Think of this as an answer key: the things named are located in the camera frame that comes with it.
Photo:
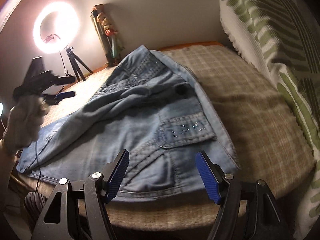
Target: metal screw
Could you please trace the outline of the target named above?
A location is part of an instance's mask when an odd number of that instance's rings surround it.
[[[59,180],[59,183],[61,185],[66,184],[67,182],[68,182],[68,180],[66,178],[62,178],[62,179]]]
[[[233,179],[233,175],[230,174],[230,173],[226,173],[226,174],[224,174],[224,178],[228,179],[228,180],[231,180],[231,179]]]
[[[266,182],[263,179],[258,180],[258,185],[264,186],[265,184],[266,184]]]
[[[101,177],[101,173],[100,172],[95,172],[94,174],[92,174],[92,177],[94,179],[100,178]]]

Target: light blue denim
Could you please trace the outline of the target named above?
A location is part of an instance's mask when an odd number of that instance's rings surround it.
[[[139,47],[126,56],[90,101],[40,130],[17,170],[57,183],[87,178],[121,149],[129,167],[116,201],[151,201],[204,189],[195,164],[204,150],[224,172],[236,155],[210,100],[188,68]]]

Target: tripod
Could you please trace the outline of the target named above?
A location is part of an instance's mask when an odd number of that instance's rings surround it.
[[[73,53],[73,47],[69,47],[68,45],[65,47],[66,49],[66,52],[67,52],[67,55],[69,57],[69,60],[70,60],[70,63],[71,63],[71,66],[72,66],[72,69],[73,71],[75,72],[75,75],[76,75],[76,78],[78,80],[78,82],[80,81],[80,78],[79,78],[79,75],[80,77],[82,78],[83,81],[85,81],[85,77],[83,75],[83,73],[81,72],[79,66],[78,66],[78,63],[76,62],[76,60],[82,65],[84,66],[84,68],[86,70],[88,70],[90,73],[93,74],[92,70],[86,65],[84,64],[84,62],[76,55]]]

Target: pillow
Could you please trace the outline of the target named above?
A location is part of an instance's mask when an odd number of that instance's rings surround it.
[[[320,55],[295,4],[291,0],[220,0],[220,17],[242,57],[283,95],[319,162]],[[306,194],[311,198],[308,212],[300,207],[305,213],[300,216],[303,228],[309,228],[320,212],[319,170]]]

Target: bright light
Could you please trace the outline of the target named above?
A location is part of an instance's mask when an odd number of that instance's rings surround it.
[[[55,20],[55,34],[57,34],[61,40],[57,39],[55,43],[44,43],[40,35],[40,27],[44,18],[52,13],[58,12],[58,16]],[[73,7],[65,2],[54,2],[47,5],[39,14],[33,27],[33,39],[36,46],[45,53],[55,53],[66,47],[76,36],[79,28],[79,19],[76,11]]]

